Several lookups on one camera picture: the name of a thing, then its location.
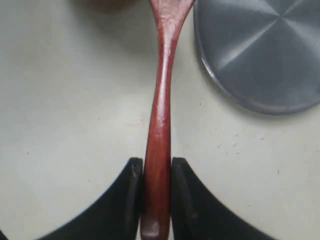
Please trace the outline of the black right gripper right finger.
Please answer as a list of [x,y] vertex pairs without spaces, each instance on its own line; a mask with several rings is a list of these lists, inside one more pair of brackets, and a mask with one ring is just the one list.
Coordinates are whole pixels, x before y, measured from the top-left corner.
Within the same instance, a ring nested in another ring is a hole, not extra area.
[[270,240],[223,205],[185,158],[171,163],[171,219],[176,240]]

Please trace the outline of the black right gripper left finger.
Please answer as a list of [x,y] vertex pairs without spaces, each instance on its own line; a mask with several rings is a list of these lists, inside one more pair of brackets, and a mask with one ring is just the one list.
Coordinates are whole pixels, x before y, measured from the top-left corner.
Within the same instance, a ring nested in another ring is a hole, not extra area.
[[135,240],[142,197],[143,160],[128,160],[114,183],[88,209],[42,240]]

